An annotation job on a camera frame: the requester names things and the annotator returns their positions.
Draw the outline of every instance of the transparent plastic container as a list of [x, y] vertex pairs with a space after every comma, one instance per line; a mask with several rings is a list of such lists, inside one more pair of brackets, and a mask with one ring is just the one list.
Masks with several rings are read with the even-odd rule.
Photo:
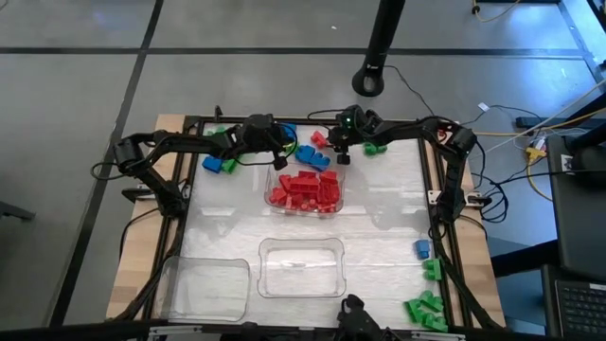
[[[315, 194], [304, 194], [303, 203], [308, 204], [309, 207], [307, 209], [301, 209], [301, 206], [298, 206], [297, 209], [289, 208], [283, 203], [272, 203], [271, 196], [274, 188], [281, 188], [280, 184], [280, 175], [290, 175], [291, 177], [295, 177], [299, 175], [300, 171], [307, 171], [315, 173], [315, 177], [319, 179], [321, 171], [314, 170], [309, 165], [302, 165], [297, 163], [289, 163], [282, 170], [275, 170], [274, 167], [268, 167], [267, 170], [267, 180], [265, 184], [265, 192], [263, 194], [265, 203], [272, 207], [274, 212], [285, 213], [285, 214], [298, 214], [298, 215], [315, 215], [320, 217], [330, 216], [343, 208], [344, 197], [345, 197], [345, 167], [342, 165], [330, 165], [326, 171], [333, 171], [336, 173], [337, 185], [339, 187], [339, 198], [334, 204], [320, 204], [317, 203], [319, 200]], [[310, 205], [312, 199], [315, 197], [316, 204]]]
[[346, 290], [345, 247], [336, 238], [266, 239], [258, 254], [263, 297], [338, 297]]
[[249, 288], [246, 260], [174, 256], [162, 268], [153, 312], [179, 322], [238, 321], [246, 313]]

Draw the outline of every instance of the concrete floor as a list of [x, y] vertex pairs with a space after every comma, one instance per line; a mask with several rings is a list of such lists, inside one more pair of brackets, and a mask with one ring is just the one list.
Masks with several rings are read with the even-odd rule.
[[[377, 1], [166, 0], [152, 47], [364, 47]], [[409, 0], [394, 47], [575, 49], [578, 29], [596, 60], [606, 48], [603, 31], [583, 0], [566, 0], [579, 27], [570, 27], [553, 5], [520, 5], [511, 14], [480, 24], [468, 0]], [[1, 47], [139, 47], [153, 0], [14, 1], [0, 11]], [[505, 5], [483, 5], [485, 17]], [[79, 234], [99, 161], [115, 128], [135, 55], [0, 54], [0, 200], [35, 210], [31, 223], [0, 222], [0, 329], [42, 326], [52, 312], [61, 278]], [[271, 112], [300, 117], [359, 103], [388, 118], [428, 115], [395, 72], [385, 70], [385, 91], [358, 97], [350, 78], [360, 55], [150, 55], [134, 94], [124, 134], [153, 129], [159, 114], [210, 115], [219, 104], [227, 115]], [[595, 81], [581, 58], [390, 56], [439, 115], [467, 121], [479, 102], [551, 115]], [[491, 111], [473, 127], [511, 132], [518, 113]], [[502, 141], [482, 137], [485, 148]], [[503, 179], [524, 166], [511, 144], [489, 154], [486, 175]], [[472, 160], [479, 169], [479, 159]], [[544, 171], [546, 164], [535, 171]], [[548, 179], [538, 186], [549, 191]], [[66, 323], [101, 321], [117, 267], [117, 249], [132, 205], [120, 191], [134, 184], [109, 183], [74, 292]], [[509, 184], [508, 219], [487, 224], [494, 254], [552, 240], [553, 209], [524, 181]], [[509, 320], [528, 310], [511, 307], [527, 278], [500, 280]]]

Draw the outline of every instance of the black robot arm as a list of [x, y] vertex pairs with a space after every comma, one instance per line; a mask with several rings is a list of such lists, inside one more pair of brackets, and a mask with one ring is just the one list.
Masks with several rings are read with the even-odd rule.
[[[461, 189], [467, 156], [476, 144], [471, 129], [464, 128], [444, 117], [425, 117], [410, 122], [383, 121], [372, 110], [364, 112], [358, 105], [348, 107], [336, 116], [338, 125], [329, 132], [329, 143], [336, 152], [337, 162], [349, 164], [348, 147], [364, 142], [384, 146], [392, 141], [422, 138], [429, 141], [447, 162], [444, 189], [437, 197], [435, 210], [443, 223], [453, 223], [465, 207]], [[441, 144], [438, 130], [450, 132]]]
[[[186, 201], [174, 182], [165, 180], [153, 164], [166, 153], [204, 153], [221, 159], [236, 158], [244, 153], [272, 152], [274, 167], [281, 170], [287, 165], [280, 156], [283, 146], [292, 143], [271, 114], [249, 116], [243, 124], [235, 125], [223, 133], [195, 136], [157, 131], [151, 134], [134, 134], [114, 144], [114, 157], [122, 174], [135, 177], [155, 194], [162, 215], [177, 217], [186, 210]], [[144, 156], [141, 144], [153, 147]]]

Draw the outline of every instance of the computer keyboard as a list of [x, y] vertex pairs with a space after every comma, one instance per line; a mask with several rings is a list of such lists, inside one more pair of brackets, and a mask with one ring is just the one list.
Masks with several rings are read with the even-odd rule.
[[556, 295], [564, 337], [606, 339], [606, 285], [556, 280]]

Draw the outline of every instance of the blue block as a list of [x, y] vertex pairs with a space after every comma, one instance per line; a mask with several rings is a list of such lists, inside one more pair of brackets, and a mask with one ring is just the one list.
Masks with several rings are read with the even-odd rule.
[[315, 153], [310, 159], [310, 166], [317, 171], [325, 171], [330, 164], [330, 158], [324, 156], [322, 153]]
[[223, 164], [223, 160], [220, 158], [216, 158], [213, 156], [205, 157], [205, 160], [202, 161], [202, 167], [205, 169], [219, 173], [221, 171], [221, 165]]
[[282, 127], [282, 130], [284, 130], [284, 133], [286, 134], [286, 136], [290, 137], [293, 141], [295, 140], [295, 135], [296, 135], [296, 124], [293, 123], [280, 123], [283, 126], [289, 127], [291, 129], [288, 129], [286, 127]]
[[429, 258], [429, 241], [418, 240], [415, 242], [415, 248], [420, 259], [427, 260]]
[[294, 153], [294, 157], [303, 164], [309, 164], [313, 155], [315, 154], [315, 148], [310, 146], [299, 146], [299, 149]]

